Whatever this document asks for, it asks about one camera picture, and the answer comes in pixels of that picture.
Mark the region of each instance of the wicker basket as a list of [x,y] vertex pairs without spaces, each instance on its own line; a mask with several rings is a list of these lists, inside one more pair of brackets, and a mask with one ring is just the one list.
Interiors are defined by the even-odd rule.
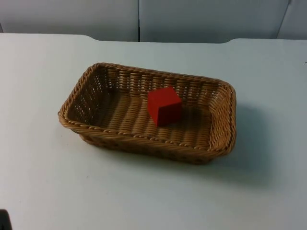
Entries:
[[[172,86],[183,118],[156,127],[147,92]],[[221,80],[97,63],[58,113],[66,128],[100,147],[202,164],[228,154],[236,141],[236,94]]]

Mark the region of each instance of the red wooden block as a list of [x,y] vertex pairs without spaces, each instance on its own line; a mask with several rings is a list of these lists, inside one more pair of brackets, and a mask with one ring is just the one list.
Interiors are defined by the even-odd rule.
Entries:
[[172,87],[148,92],[147,110],[157,126],[181,119],[182,101]]

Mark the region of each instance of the white table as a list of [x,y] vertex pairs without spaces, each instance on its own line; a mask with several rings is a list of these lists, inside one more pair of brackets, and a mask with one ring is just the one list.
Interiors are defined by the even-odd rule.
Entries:
[[[307,41],[0,34],[0,208],[14,230],[306,229],[306,61]],[[57,112],[96,62],[231,83],[235,150],[194,166],[86,144]]]

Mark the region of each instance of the basket bottom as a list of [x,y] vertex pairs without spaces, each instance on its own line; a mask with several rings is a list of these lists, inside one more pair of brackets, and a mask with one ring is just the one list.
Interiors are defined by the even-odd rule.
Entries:
[[103,95],[91,125],[205,149],[210,146],[211,117],[208,107],[185,105],[179,122],[157,127],[147,112],[147,98],[109,92]]

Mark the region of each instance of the white wall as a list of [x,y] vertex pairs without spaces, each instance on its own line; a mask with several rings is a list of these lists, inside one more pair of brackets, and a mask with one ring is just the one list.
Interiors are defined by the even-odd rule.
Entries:
[[140,0],[141,41],[276,38],[288,0]]
[[0,23],[8,33],[137,41],[138,0],[0,0]]
[[290,1],[278,38],[307,39],[307,0]]

